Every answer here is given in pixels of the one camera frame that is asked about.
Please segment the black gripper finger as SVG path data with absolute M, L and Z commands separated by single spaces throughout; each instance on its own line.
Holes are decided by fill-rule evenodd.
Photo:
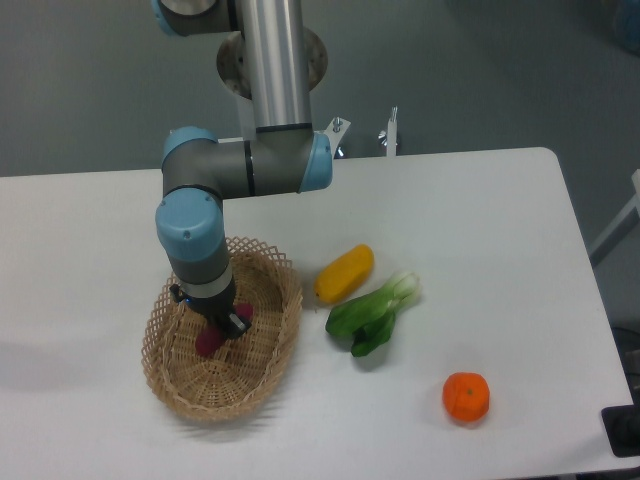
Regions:
M 248 332 L 252 322 L 237 313 L 230 312 L 219 317 L 219 327 L 228 340 L 236 340 Z

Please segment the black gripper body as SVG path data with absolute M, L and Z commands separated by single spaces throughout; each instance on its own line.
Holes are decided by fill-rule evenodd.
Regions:
M 184 303 L 187 308 L 202 315 L 208 324 L 215 325 L 221 330 L 230 327 L 230 315 L 235 312 L 234 300 L 236 286 L 234 281 L 218 295 L 207 298 L 196 298 L 186 294 L 178 284 L 172 284 L 169 292 L 175 303 Z

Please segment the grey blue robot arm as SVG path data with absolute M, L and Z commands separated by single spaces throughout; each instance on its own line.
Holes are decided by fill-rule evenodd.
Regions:
M 333 176 L 335 143 L 312 126 L 301 4 L 154 1 L 151 6 L 168 35 L 233 32 L 244 43 L 254 138 L 222 143 L 197 127 L 170 133 L 155 214 L 159 241 L 177 278 L 170 288 L 175 302 L 185 303 L 235 340 L 251 322 L 234 308 L 224 201 L 321 190 Z

